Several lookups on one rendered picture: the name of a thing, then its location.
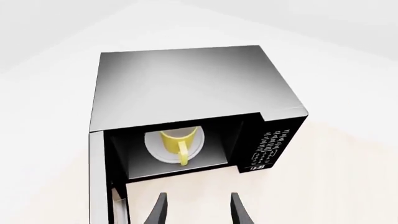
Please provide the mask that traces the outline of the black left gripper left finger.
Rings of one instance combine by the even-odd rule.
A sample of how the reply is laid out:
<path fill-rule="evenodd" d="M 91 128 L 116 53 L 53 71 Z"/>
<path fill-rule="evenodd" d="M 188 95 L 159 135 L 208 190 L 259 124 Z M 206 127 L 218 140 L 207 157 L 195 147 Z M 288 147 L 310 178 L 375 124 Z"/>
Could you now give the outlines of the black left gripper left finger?
<path fill-rule="evenodd" d="M 162 192 L 147 217 L 145 224 L 165 224 L 167 218 L 167 194 Z"/>

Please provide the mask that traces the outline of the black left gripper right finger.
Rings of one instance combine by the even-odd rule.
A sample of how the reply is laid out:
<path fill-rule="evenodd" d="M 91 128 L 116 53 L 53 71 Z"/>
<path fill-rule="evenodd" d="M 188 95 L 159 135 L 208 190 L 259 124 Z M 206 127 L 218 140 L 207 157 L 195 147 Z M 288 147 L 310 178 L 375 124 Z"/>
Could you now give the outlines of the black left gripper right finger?
<path fill-rule="evenodd" d="M 233 224 L 254 224 L 238 193 L 231 194 L 230 209 Z"/>

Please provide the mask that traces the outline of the microwave oven door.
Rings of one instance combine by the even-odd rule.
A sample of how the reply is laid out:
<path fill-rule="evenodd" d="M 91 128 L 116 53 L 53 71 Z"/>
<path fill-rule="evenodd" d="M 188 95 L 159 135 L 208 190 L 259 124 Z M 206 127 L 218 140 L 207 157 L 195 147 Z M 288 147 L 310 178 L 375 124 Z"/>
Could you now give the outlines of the microwave oven door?
<path fill-rule="evenodd" d="M 126 173 L 112 141 L 89 134 L 89 224 L 131 224 Z"/>

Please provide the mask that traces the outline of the yellow and white mug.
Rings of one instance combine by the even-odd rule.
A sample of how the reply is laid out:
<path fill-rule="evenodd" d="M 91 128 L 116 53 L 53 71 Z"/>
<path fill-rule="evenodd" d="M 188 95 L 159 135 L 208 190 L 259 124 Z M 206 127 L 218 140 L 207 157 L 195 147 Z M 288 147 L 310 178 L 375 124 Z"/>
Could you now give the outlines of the yellow and white mug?
<path fill-rule="evenodd" d="M 188 151 L 197 133 L 198 126 L 160 131 L 166 150 L 178 155 L 181 166 L 188 164 Z"/>

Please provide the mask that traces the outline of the white round microwave plate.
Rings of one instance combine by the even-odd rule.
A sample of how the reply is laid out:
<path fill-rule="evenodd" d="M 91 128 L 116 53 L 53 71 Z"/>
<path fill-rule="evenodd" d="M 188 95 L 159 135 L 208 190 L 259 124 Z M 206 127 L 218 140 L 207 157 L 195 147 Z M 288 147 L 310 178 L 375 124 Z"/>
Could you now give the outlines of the white round microwave plate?
<path fill-rule="evenodd" d="M 197 133 L 188 151 L 188 161 L 193 159 L 201 151 L 204 142 L 205 134 L 203 128 L 198 126 Z M 164 162 L 166 164 L 180 164 L 178 155 L 168 152 L 164 147 L 160 131 L 145 133 L 144 144 L 151 156 L 160 162 Z"/>

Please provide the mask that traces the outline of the black microwave oven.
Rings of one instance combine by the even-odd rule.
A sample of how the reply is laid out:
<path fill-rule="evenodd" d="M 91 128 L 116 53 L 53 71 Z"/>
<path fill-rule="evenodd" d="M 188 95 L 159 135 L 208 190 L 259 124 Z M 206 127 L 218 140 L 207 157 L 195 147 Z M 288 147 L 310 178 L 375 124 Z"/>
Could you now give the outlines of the black microwave oven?
<path fill-rule="evenodd" d="M 109 138 L 125 183 L 236 166 L 274 166 L 308 111 L 260 46 L 106 52 L 100 55 L 90 133 Z M 148 132 L 201 126 L 186 166 L 148 152 Z"/>

